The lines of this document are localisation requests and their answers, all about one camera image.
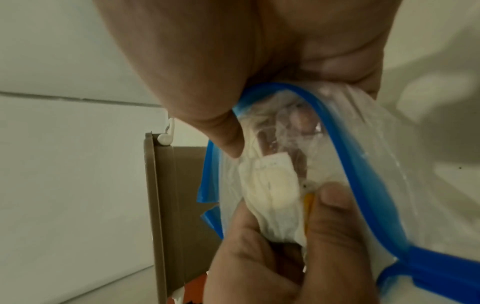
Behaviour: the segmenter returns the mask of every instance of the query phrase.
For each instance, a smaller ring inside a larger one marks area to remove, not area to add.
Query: ziplock bag
[[[331,83],[266,83],[247,89],[234,112],[242,156],[233,160],[209,142],[198,192],[199,202],[219,202],[223,232],[244,197],[265,237],[305,246],[312,191],[348,182],[367,233],[394,257],[377,277],[382,292],[407,275],[423,289],[480,302],[479,231],[430,193],[415,133],[367,94]],[[369,246],[373,263],[381,250]]]

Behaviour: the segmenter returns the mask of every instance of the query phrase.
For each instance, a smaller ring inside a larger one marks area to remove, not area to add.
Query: white wall
[[[158,103],[90,0],[0,2],[0,91]]]
[[[153,264],[159,108],[0,97],[0,302],[58,303]]]

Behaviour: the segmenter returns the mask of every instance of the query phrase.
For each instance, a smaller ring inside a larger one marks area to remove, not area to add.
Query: skin
[[[271,80],[380,88],[400,0],[94,0],[124,54],[174,117],[238,157],[231,109]]]
[[[107,28],[169,113],[231,157],[232,113],[265,81],[345,82],[376,97],[401,0],[94,0]],[[378,303],[350,191],[328,183],[300,249],[270,244],[244,203],[211,265],[204,303]]]

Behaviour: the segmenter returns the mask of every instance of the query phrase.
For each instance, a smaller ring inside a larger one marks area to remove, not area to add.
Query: fingernail
[[[339,209],[352,209],[353,197],[350,189],[338,182],[328,182],[319,191],[320,203]]]

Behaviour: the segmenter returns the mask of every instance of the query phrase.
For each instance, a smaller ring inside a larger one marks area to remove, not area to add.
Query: blue zipper seal
[[[263,83],[247,88],[233,111],[238,116],[256,101],[285,90],[296,93],[313,107],[335,146],[368,226],[380,244],[398,258],[398,262],[387,267],[378,277],[379,289],[385,291],[398,275],[410,275],[417,287],[465,304],[480,303],[480,263],[422,249],[408,241],[384,183],[363,158],[363,150],[340,119],[318,97],[295,85]],[[219,198],[219,151],[215,148],[213,143],[208,143],[199,202],[218,201]]]

